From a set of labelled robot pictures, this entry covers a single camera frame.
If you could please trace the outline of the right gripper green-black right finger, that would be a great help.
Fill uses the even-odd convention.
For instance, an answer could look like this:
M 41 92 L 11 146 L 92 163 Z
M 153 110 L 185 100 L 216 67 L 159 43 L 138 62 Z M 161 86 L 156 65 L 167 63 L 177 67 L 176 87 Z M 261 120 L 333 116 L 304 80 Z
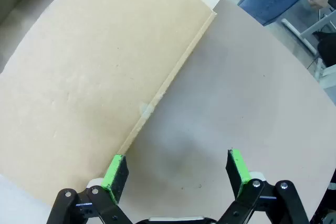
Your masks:
M 248 224 L 254 212 L 264 212 L 271 224 L 309 224 L 294 184 L 289 180 L 271 185 L 252 178 L 237 149 L 228 150 L 226 171 L 234 193 L 217 224 Z

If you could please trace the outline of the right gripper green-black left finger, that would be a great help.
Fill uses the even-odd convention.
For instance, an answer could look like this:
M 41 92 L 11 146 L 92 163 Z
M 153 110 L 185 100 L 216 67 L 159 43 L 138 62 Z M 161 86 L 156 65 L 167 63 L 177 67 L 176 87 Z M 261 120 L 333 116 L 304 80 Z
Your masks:
M 87 224 L 90 218 L 102 224 L 133 224 L 118 206 L 128 175 L 126 157 L 115 155 L 100 184 L 80 193 L 71 188 L 59 191 L 47 224 Z

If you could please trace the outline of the black backpack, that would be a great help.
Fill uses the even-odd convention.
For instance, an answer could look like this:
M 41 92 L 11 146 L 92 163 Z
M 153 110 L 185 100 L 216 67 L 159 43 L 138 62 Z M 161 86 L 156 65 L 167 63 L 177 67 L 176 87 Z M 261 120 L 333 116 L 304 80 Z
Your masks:
M 326 67 L 336 64 L 336 33 L 315 31 L 313 33 L 318 41 L 317 51 Z

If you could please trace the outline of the white table with metal frame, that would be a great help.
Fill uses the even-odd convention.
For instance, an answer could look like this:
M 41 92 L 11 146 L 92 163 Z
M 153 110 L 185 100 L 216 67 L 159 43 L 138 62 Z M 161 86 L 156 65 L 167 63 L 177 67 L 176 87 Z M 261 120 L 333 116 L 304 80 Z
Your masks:
M 336 87 L 336 65 L 325 67 L 323 60 L 318 56 L 316 48 L 308 42 L 307 36 L 321 30 L 325 25 L 331 24 L 331 21 L 336 18 L 336 9 L 331 9 L 331 13 L 323 15 L 322 17 L 320 15 L 321 11 L 319 11 L 319 20 L 303 32 L 299 32 L 287 19 L 283 18 L 281 20 L 281 23 L 288 28 L 314 56 L 317 56 L 317 66 L 314 78 L 319 82 L 323 89 Z

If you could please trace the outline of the brown cardboard box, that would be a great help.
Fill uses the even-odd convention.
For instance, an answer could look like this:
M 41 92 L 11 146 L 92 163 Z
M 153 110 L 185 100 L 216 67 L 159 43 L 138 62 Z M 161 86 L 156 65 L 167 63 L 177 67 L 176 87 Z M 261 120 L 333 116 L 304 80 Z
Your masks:
M 23 0 L 0 19 L 0 224 L 45 224 L 125 153 L 220 0 Z

